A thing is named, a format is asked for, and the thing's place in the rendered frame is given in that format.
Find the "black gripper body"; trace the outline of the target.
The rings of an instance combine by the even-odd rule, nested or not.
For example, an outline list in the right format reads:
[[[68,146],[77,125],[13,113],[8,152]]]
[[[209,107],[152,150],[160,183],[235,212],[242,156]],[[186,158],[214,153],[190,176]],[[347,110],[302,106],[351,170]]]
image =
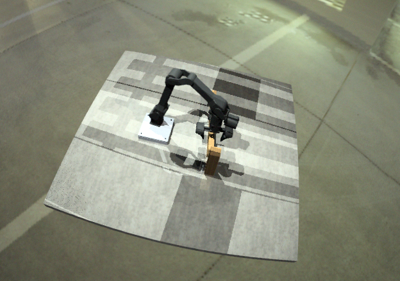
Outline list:
[[[213,124],[212,121],[210,121],[210,127],[204,126],[204,123],[197,122],[196,133],[203,134],[204,131],[212,132],[212,133],[224,132],[225,137],[232,138],[233,137],[233,128],[230,128],[228,126],[225,126],[225,128],[221,128],[221,126],[222,126],[222,123],[221,124]]]

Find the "tan wooden board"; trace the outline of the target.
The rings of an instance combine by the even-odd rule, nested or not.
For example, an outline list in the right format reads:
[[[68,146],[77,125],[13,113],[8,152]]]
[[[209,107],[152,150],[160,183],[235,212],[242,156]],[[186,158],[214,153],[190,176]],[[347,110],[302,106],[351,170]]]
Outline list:
[[[217,95],[217,91],[216,91],[216,90],[213,90],[212,92],[213,92],[214,94]],[[209,125],[208,125],[208,127],[210,127],[210,120],[209,120]],[[208,144],[207,144],[207,153],[206,153],[206,157],[208,157],[208,155],[209,155],[211,146],[214,147],[214,139],[215,139],[215,133],[208,132]]]

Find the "tan wooden block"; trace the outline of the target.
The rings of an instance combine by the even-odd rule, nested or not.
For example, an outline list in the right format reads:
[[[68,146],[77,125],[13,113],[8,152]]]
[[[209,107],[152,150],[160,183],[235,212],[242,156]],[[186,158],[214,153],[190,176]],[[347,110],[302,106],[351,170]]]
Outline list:
[[[208,160],[206,162],[204,174],[214,176],[215,170],[217,168],[217,164],[221,157],[221,149],[222,148],[217,148],[217,147],[211,146],[210,152],[208,155]]]

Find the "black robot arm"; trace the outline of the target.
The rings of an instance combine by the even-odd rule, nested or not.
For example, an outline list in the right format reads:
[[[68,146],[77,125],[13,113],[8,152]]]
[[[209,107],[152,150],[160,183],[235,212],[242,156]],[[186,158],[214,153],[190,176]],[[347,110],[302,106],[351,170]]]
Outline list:
[[[181,78],[186,76],[186,78]],[[185,69],[174,68],[165,79],[165,88],[159,103],[154,106],[149,114],[151,121],[149,124],[160,127],[164,120],[164,115],[169,109],[168,100],[172,94],[175,85],[190,85],[200,96],[207,100],[210,109],[208,111],[208,120],[213,124],[221,124],[236,129],[239,116],[230,114],[230,108],[227,101],[214,94],[195,73],[188,72]]]

